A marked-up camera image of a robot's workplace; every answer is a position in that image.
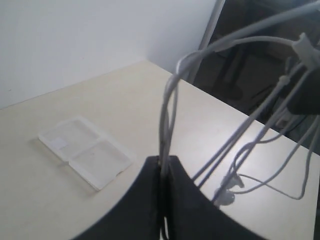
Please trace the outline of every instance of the clear plastic case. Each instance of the clear plastic case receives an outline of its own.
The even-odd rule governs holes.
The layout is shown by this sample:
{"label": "clear plastic case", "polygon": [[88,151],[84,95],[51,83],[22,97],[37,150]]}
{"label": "clear plastic case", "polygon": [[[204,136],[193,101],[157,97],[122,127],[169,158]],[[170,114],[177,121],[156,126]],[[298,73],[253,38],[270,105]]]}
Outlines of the clear plastic case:
{"label": "clear plastic case", "polygon": [[60,122],[38,137],[96,190],[129,167],[134,158],[111,136],[81,116]]}

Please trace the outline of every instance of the white desk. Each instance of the white desk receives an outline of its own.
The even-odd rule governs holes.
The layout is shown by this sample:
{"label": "white desk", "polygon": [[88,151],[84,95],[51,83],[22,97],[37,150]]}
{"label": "white desk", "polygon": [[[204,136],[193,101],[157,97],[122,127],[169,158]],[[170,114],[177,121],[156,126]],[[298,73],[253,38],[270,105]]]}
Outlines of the white desk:
{"label": "white desk", "polygon": [[[169,75],[145,61],[0,110],[0,239],[67,240],[105,215],[130,187],[145,158],[158,154],[160,106]],[[131,167],[100,192],[37,139],[40,131],[77,115],[113,135],[137,156]],[[182,82],[171,153],[179,156],[193,176],[245,117]],[[261,127],[256,122],[241,144]],[[259,146],[240,172],[266,179],[293,147],[294,142],[285,137]],[[298,195],[306,155],[307,150],[300,148],[272,185]],[[203,187],[209,198],[228,166],[222,164]],[[314,154],[306,194],[300,201],[262,187],[236,196],[234,204],[222,210],[265,238],[311,240],[319,170],[320,157]]]}

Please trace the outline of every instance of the white wall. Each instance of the white wall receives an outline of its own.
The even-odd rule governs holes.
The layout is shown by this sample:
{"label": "white wall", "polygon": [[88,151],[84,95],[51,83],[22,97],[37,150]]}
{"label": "white wall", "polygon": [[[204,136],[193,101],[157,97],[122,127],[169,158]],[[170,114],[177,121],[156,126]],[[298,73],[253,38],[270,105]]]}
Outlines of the white wall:
{"label": "white wall", "polygon": [[215,0],[0,1],[0,108],[198,48]]}

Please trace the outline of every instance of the cable connector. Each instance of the cable connector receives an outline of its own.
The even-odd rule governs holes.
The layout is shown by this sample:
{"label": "cable connector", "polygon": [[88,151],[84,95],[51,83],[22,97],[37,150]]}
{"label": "cable connector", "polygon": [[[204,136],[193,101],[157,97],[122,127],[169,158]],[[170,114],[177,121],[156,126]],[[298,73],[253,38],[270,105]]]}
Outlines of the cable connector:
{"label": "cable connector", "polygon": [[309,70],[320,67],[319,51],[312,46],[305,33],[302,33],[300,39],[292,44],[292,48]]}

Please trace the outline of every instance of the table surface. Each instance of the table surface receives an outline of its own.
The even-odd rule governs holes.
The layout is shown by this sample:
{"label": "table surface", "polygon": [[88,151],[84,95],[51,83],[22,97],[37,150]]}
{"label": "table surface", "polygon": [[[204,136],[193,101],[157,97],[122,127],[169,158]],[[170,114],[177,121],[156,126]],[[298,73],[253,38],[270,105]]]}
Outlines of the table surface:
{"label": "table surface", "polygon": [[[0,239],[67,240],[94,224],[124,195],[147,156],[158,153],[158,123],[165,83],[170,74],[140,62],[76,85],[0,110]],[[135,155],[135,162],[96,192],[62,164],[37,138],[40,131],[81,115],[111,134]],[[192,85],[181,82],[171,153],[187,173],[215,153],[246,115]],[[202,192],[212,198],[232,156],[252,140],[262,124],[255,122]],[[268,136],[276,133],[273,130]],[[284,161],[295,143],[286,137],[257,146],[240,169],[264,180]],[[298,196],[307,150],[301,147],[271,185]],[[320,157],[313,155],[302,200],[271,189],[237,195],[221,210],[259,235],[273,240],[313,239]],[[246,187],[255,185],[244,180]]]}

